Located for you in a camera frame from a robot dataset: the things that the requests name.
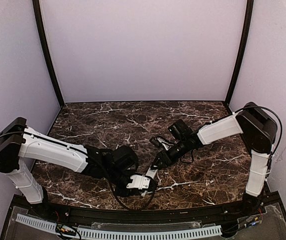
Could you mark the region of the white remote control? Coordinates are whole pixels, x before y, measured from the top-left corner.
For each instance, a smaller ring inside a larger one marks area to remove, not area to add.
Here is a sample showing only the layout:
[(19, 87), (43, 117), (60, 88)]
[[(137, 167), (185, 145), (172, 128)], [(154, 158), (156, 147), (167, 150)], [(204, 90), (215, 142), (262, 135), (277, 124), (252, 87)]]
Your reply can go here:
[(157, 175), (158, 169), (149, 168), (143, 177), (142, 193), (141, 196), (145, 197), (147, 193), (153, 192), (157, 188), (157, 182), (155, 181), (155, 176)]

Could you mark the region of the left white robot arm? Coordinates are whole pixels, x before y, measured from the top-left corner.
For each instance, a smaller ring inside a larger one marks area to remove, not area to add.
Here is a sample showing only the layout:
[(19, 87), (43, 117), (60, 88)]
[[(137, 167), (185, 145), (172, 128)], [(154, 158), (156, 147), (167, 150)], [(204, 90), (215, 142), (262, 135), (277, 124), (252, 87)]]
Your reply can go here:
[(43, 135), (18, 117), (0, 132), (0, 173), (7, 175), (33, 206), (46, 203), (47, 191), (27, 169), (24, 158), (68, 168), (115, 185), (115, 194), (127, 197), (143, 189), (144, 178), (136, 174), (138, 157), (128, 146), (116, 150), (71, 144)]

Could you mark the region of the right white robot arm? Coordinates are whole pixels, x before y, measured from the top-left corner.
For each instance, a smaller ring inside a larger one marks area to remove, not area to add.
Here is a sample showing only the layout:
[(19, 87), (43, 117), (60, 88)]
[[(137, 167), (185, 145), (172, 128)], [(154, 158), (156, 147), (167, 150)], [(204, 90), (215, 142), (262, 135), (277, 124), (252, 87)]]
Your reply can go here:
[(163, 149), (156, 155), (151, 170), (167, 168), (193, 150), (227, 137), (241, 135), (251, 156), (245, 193), (256, 198), (263, 191), (272, 157), (283, 135), (279, 116), (254, 102), (247, 103), (228, 116), (206, 123), (197, 131), (193, 131), (182, 119), (170, 125), (168, 130), (177, 142), (170, 143), (168, 149)]

